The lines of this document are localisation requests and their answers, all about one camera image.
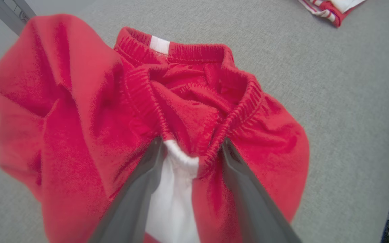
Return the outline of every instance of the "white tag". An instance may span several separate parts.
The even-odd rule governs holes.
[[[159,53],[169,55],[169,44],[170,41],[153,36],[151,37],[150,48]]]

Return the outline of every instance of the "white lining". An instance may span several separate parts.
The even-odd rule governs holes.
[[[330,0],[334,7],[336,7],[343,14],[349,9],[357,6],[365,0]]]
[[[316,14],[319,12],[319,8],[315,5],[312,5],[310,1],[303,1],[303,0],[298,0],[309,12],[312,14]]]
[[[335,20],[335,14],[331,13],[331,15],[328,17],[328,19],[329,19],[331,22],[334,22],[334,20]]]
[[[164,144],[168,155],[160,184],[151,195],[145,231],[161,243],[199,243],[191,200],[199,157],[189,157],[175,140]]]
[[[169,55],[170,41],[162,40],[158,37],[152,36],[150,41],[150,48],[159,53]]]
[[[321,6],[321,3],[323,3],[323,1],[321,0],[310,0],[311,3],[315,4],[316,6]]]

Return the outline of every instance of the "red and white garment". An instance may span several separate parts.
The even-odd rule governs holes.
[[[51,243],[87,242],[160,136],[145,242],[242,242],[222,176],[228,137],[290,221],[309,163],[304,129],[225,45],[125,27],[114,48],[70,15],[34,17],[0,61],[0,166],[42,204]]]
[[[309,12],[327,18],[334,26],[341,22],[358,4],[365,0],[298,0]]]

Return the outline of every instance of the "elastic waistband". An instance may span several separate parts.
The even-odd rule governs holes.
[[[202,177],[215,166],[220,145],[228,132],[243,124],[260,106],[263,96],[261,87],[254,75],[235,67],[232,51],[226,45],[184,45],[171,42],[168,55],[163,55],[149,47],[150,41],[151,35],[125,27],[120,31],[114,49],[136,63],[136,68],[125,73],[125,83],[121,84],[124,96],[148,126],[161,132],[164,140],[174,137],[155,98],[151,81],[160,80],[170,63],[221,63],[219,78],[222,84],[238,83],[238,87],[245,88],[239,103],[224,122],[217,125],[206,154],[201,155],[204,166],[200,165],[198,176]]]

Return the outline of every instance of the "red fabric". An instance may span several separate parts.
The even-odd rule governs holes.
[[[165,56],[150,39],[125,27],[112,49],[76,17],[35,17],[0,61],[0,166],[41,202],[50,242],[86,242],[156,136],[200,157],[201,242],[242,241],[225,136],[291,220],[309,163],[303,128],[227,46],[171,43]]]
[[[321,9],[322,11],[328,9],[331,13],[333,13],[335,15],[335,19],[334,21],[332,22],[333,25],[335,27],[340,27],[341,25],[341,22],[346,18],[346,16],[354,9],[356,8],[353,7],[353,8],[350,8],[348,11],[342,13],[340,12],[338,9],[336,9],[334,7],[334,5],[332,5],[332,3],[330,1],[323,1],[321,3],[321,5],[319,6],[319,9]]]

